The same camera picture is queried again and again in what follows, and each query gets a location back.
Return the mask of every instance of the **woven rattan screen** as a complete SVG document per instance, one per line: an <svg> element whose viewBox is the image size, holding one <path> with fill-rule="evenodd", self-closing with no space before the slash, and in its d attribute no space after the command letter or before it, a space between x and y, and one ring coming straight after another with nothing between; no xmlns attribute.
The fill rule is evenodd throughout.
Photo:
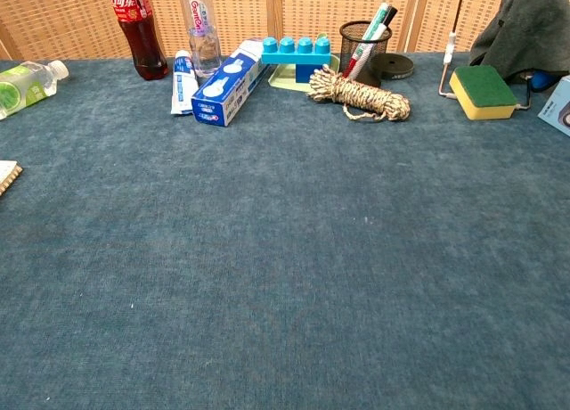
<svg viewBox="0 0 570 410"><path fill-rule="evenodd" d="M0 39L14 60L130 53L110 0L2 0Z"/></svg>
<svg viewBox="0 0 570 410"><path fill-rule="evenodd" d="M152 0L167 56L190 49L180 0ZM232 53L249 37L267 36L267 0L214 0L222 54Z"/></svg>
<svg viewBox="0 0 570 410"><path fill-rule="evenodd" d="M382 2L398 9L390 24L393 35L387 47L393 52L400 37L406 37L403 18L408 4L412 4L410 0L282 0L283 36L314 38L326 32L333 52L340 52L340 26L349 21L371 20Z"/></svg>
<svg viewBox="0 0 570 410"><path fill-rule="evenodd" d="M8 54L8 49L4 46L2 38L0 38L0 60L9 60L10 54Z"/></svg>
<svg viewBox="0 0 570 410"><path fill-rule="evenodd" d="M414 26L418 28L417 42L411 41L410 51L443 52L453 28L460 0L427 0L423 13L419 11ZM468 52L476 37L499 11L501 0L463 0L457 24L456 52Z"/></svg>

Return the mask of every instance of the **toothpaste tube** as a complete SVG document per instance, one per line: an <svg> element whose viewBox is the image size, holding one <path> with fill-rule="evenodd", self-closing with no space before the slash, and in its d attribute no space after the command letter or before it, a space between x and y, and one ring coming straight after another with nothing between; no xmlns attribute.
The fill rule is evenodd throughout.
<svg viewBox="0 0 570 410"><path fill-rule="evenodd" d="M192 96L198 91L198 80L192 67L190 53L178 51L175 57L172 83L171 114L192 114Z"/></svg>

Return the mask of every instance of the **white box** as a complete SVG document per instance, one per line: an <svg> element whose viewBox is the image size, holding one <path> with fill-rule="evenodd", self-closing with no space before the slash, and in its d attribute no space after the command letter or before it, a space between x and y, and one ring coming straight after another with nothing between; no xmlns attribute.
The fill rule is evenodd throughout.
<svg viewBox="0 0 570 410"><path fill-rule="evenodd" d="M560 79L538 117L570 136L570 76Z"/></svg>
<svg viewBox="0 0 570 410"><path fill-rule="evenodd" d="M269 65L261 62L263 40L245 40L192 97L198 122L227 127Z"/></svg>

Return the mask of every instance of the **black round tape roll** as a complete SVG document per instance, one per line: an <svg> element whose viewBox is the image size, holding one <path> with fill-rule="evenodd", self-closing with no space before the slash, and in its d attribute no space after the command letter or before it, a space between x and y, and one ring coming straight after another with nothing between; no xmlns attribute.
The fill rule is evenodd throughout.
<svg viewBox="0 0 570 410"><path fill-rule="evenodd" d="M378 79L397 80L413 73L413 62L396 53L377 53L369 61L370 72Z"/></svg>

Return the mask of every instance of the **blue object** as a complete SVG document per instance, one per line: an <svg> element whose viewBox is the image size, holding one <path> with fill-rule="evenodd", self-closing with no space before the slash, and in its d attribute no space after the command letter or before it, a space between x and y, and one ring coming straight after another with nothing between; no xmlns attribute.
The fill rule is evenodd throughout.
<svg viewBox="0 0 570 410"><path fill-rule="evenodd" d="M533 92L542 92L556 84L560 79L561 76L553 76L544 71L537 70L531 77L531 88Z"/></svg>
<svg viewBox="0 0 570 410"><path fill-rule="evenodd" d="M295 66L295 82L309 83L311 75L314 73L314 71L321 68L322 64L297 64Z"/></svg>
<svg viewBox="0 0 570 410"><path fill-rule="evenodd" d="M263 64L301 64L316 65L330 64L330 41L326 37L317 39L314 44L309 37L299 39L297 50L291 37L284 37L278 44L274 37L264 39L264 51L261 55Z"/></svg>

